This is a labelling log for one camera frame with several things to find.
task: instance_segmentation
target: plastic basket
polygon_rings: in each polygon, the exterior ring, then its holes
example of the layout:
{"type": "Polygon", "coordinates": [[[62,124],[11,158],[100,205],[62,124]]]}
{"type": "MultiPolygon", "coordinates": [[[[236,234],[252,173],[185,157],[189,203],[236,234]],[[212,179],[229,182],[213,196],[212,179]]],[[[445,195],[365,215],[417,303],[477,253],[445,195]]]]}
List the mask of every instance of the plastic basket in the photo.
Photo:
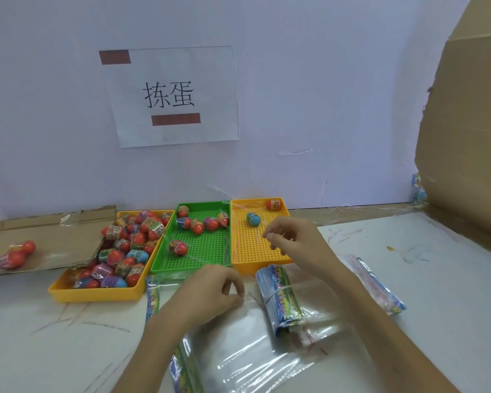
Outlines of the plastic basket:
{"type": "MultiPolygon", "coordinates": [[[[141,211],[121,211],[118,212],[116,218],[122,215],[131,214],[138,215],[141,211]]],[[[153,211],[155,215],[160,216],[164,212],[174,213],[173,210],[157,210],[153,211]]],[[[84,288],[73,289],[69,286],[69,274],[71,271],[67,269],[47,290],[57,302],[112,302],[112,301],[137,301],[142,297],[145,291],[145,277],[149,274],[153,260],[156,257],[163,237],[158,239],[157,246],[154,248],[147,264],[145,265],[142,276],[138,279],[137,285],[127,288],[84,288]]]]}
{"type": "MultiPolygon", "coordinates": [[[[229,214],[229,202],[182,203],[178,206],[181,205],[189,207],[189,218],[198,219],[202,223],[204,218],[208,216],[216,218],[218,213],[222,211],[229,214]]],[[[153,266],[151,266],[151,274],[160,273],[167,276],[169,273],[174,275],[179,271],[197,270],[204,264],[229,266],[229,231],[230,228],[219,227],[216,231],[204,231],[200,236],[197,236],[190,230],[179,230],[176,225],[175,211],[164,234],[164,245],[158,250],[153,266]],[[187,245],[187,255],[177,257],[169,251],[169,243],[173,240],[183,241],[187,245]]]]}
{"type": "Polygon", "coordinates": [[[262,238],[266,226],[277,216],[289,216],[284,200],[277,197],[250,198],[231,201],[231,263],[243,275],[254,275],[259,269],[270,264],[290,264],[291,258],[282,255],[277,248],[270,249],[269,242],[262,238]],[[280,210],[270,211],[265,204],[268,200],[280,200],[280,210]],[[248,212],[261,218],[258,226],[251,226],[247,220],[248,212]]]}

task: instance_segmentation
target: green basket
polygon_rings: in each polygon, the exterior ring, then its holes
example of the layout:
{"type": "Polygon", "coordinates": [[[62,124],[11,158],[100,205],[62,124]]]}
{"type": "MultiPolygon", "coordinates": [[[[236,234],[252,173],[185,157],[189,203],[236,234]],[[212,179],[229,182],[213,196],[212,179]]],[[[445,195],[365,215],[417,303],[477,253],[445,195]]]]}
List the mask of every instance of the green basket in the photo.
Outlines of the green basket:
{"type": "MultiPolygon", "coordinates": [[[[225,212],[229,215],[228,201],[215,201],[208,203],[182,203],[189,207],[189,218],[198,219],[203,223],[203,219],[212,216],[217,217],[218,213],[225,212]]],[[[165,274],[175,277],[178,272],[190,272],[200,269],[204,264],[231,265],[231,221],[229,228],[219,227],[216,231],[205,230],[200,236],[191,230],[178,230],[176,225],[176,211],[171,216],[167,229],[164,232],[163,245],[160,246],[157,256],[151,266],[151,274],[165,274]],[[173,240],[183,241],[189,251],[186,256],[177,257],[169,251],[169,243],[173,240]]]]}

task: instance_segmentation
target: yellow tray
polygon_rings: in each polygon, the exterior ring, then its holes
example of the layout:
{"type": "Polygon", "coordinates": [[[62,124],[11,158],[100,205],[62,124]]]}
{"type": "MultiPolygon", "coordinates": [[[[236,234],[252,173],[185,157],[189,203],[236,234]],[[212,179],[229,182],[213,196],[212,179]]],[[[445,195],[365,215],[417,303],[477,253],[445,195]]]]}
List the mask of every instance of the yellow tray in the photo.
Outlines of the yellow tray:
{"type": "Polygon", "coordinates": [[[284,200],[279,197],[231,200],[231,264],[243,275],[254,275],[270,264],[292,262],[278,248],[272,251],[269,242],[262,238],[266,226],[280,215],[289,216],[289,212],[284,200]],[[280,210],[268,210],[265,206],[268,200],[280,200],[280,210]],[[258,226],[247,223],[248,212],[254,212],[261,218],[258,226]]]}
{"type": "MultiPolygon", "coordinates": [[[[121,211],[118,212],[116,218],[118,219],[124,214],[138,215],[141,211],[121,211]]],[[[170,212],[171,215],[174,210],[158,210],[153,211],[157,216],[161,216],[164,212],[170,212]]],[[[148,262],[145,264],[144,272],[138,279],[137,285],[127,288],[84,288],[73,289],[69,284],[69,274],[71,271],[67,269],[64,273],[55,281],[47,290],[57,302],[114,302],[114,301],[137,301],[142,297],[145,291],[145,278],[149,274],[151,265],[154,258],[157,255],[158,248],[162,244],[163,236],[158,239],[157,246],[154,248],[153,253],[149,257],[148,262]]]]}

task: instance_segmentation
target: cardboard flap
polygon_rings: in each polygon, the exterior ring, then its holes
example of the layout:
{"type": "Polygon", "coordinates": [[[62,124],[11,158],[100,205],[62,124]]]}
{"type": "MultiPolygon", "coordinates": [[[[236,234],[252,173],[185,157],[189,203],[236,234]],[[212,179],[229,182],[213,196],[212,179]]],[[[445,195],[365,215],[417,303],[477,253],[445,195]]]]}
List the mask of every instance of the cardboard flap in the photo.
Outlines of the cardboard flap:
{"type": "Polygon", "coordinates": [[[491,36],[491,0],[471,0],[450,41],[491,36]]]}
{"type": "MultiPolygon", "coordinates": [[[[472,0],[459,32],[475,16],[485,24],[491,0],[472,0]]],[[[415,162],[430,204],[491,232],[491,37],[445,44],[415,162]]]]}
{"type": "Polygon", "coordinates": [[[54,269],[89,261],[103,237],[102,228],[116,217],[116,208],[107,206],[98,210],[71,214],[34,216],[32,218],[0,221],[0,256],[10,245],[33,240],[36,251],[26,264],[11,272],[54,269]]]}

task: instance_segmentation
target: stack of plastic bags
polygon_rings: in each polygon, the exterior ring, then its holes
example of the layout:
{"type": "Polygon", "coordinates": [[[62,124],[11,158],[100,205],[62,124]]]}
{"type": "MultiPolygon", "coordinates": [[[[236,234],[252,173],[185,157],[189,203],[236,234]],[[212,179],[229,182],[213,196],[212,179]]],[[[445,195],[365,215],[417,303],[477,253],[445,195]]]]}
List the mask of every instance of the stack of plastic bags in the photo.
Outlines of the stack of plastic bags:
{"type": "MultiPolygon", "coordinates": [[[[369,267],[353,255],[338,256],[362,282],[387,314],[399,313],[405,305],[376,278],[369,267]]],[[[256,273],[256,280],[276,336],[295,333],[301,343],[311,345],[348,328],[340,303],[323,281],[295,264],[272,264],[256,273]]]]}
{"type": "MultiPolygon", "coordinates": [[[[147,277],[148,318],[158,311],[159,276],[147,277]]],[[[319,361],[293,336],[275,337],[259,291],[242,307],[215,318],[183,338],[170,362],[176,393],[267,393],[319,361]]]]}

